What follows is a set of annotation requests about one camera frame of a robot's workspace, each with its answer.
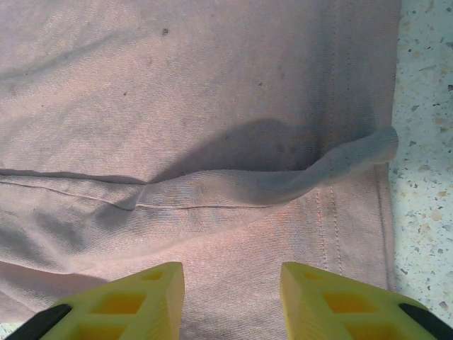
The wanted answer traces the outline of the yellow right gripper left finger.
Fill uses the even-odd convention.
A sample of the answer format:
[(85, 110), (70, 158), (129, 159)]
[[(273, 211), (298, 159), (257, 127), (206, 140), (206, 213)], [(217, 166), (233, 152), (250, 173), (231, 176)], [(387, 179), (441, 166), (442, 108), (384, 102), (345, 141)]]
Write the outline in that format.
[(183, 265), (168, 262), (57, 301), (10, 340), (179, 340)]

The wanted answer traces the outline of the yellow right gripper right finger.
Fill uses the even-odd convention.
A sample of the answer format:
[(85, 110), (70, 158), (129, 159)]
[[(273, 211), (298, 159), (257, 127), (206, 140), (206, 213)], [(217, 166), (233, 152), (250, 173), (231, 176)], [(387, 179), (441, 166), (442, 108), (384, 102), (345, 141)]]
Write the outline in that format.
[(302, 263), (283, 263), (281, 302), (289, 340), (449, 340), (418, 301)]

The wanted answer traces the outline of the pink t-shirt with pixel print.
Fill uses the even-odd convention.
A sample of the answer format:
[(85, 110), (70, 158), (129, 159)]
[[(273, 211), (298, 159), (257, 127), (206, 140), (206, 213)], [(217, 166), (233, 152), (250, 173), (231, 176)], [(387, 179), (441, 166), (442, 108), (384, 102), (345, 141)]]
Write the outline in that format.
[(394, 289), (401, 0), (0, 0), (0, 322), (169, 261), (183, 340), (284, 340), (280, 268)]

